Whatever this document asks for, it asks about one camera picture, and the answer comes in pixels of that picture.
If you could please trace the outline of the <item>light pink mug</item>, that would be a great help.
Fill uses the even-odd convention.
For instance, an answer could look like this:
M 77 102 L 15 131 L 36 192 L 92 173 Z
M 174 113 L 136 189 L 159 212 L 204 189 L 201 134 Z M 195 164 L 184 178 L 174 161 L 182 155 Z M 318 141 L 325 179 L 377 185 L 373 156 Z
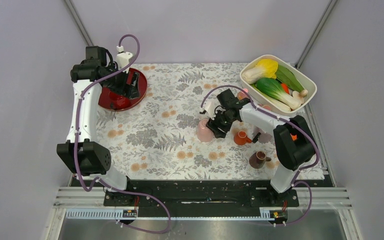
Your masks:
M 214 139 L 214 133 L 207 127 L 209 119 L 202 119 L 196 128 L 196 136 L 202 143 L 209 143 Z

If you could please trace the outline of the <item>red mug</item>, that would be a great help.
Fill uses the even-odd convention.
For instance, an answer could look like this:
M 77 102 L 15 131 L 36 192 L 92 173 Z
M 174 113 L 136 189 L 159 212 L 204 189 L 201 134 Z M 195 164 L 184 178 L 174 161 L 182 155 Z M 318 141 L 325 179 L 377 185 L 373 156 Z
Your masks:
M 131 105 L 130 99 L 125 96 L 118 95 L 112 91 L 109 92 L 108 96 L 110 99 L 109 107 L 111 110 L 121 111 Z

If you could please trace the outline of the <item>small orange mug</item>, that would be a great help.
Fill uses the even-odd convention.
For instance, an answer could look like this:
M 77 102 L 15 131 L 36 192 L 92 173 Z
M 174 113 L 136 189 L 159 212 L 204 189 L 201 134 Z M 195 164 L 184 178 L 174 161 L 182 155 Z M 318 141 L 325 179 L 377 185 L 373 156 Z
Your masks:
M 248 137 L 247 133 L 243 130 L 238 131 L 234 138 L 233 141 L 238 145 L 238 146 L 243 146 L 245 144 L 250 144 L 253 141 Z

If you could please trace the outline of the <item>brown mug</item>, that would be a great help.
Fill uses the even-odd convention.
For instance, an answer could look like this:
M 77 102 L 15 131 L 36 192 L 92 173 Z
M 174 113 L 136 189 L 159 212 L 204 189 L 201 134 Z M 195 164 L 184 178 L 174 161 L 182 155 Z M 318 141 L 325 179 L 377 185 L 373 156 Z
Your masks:
M 254 169 L 261 169 L 266 162 L 271 160 L 263 151 L 257 151 L 249 158 L 248 163 Z

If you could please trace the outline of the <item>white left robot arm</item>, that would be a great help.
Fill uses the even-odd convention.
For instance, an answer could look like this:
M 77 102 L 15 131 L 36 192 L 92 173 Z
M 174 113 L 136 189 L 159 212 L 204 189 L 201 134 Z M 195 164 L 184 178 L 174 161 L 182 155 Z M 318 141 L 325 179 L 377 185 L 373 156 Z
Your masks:
M 111 166 L 110 150 L 97 142 L 99 98 L 104 87 L 123 90 L 129 67 L 136 55 L 119 44 L 117 56 L 100 46 L 88 46 L 85 59 L 70 71 L 74 103 L 68 135 L 56 146 L 56 153 L 67 168 L 78 176 L 87 192 L 95 182 L 116 192 L 116 199 L 124 206 L 132 204 L 135 192 L 127 187 L 128 177 Z

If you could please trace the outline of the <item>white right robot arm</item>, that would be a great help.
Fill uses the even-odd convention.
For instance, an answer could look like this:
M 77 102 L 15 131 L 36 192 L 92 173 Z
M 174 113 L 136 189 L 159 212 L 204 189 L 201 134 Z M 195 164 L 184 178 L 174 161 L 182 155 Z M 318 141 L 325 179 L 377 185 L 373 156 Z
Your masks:
M 233 123 L 239 121 L 273 136 L 280 164 L 270 180 L 272 189 L 267 191 L 266 198 L 271 205 L 279 206 L 287 199 L 286 192 L 297 185 L 300 172 L 320 161 L 320 150 L 309 126 L 300 115 L 286 118 L 256 105 L 249 94 L 238 99 L 231 91 L 233 85 L 223 88 L 225 90 L 216 96 L 218 104 L 215 106 L 204 100 L 201 102 L 202 113 L 209 117 L 206 127 L 215 138 L 225 138 Z

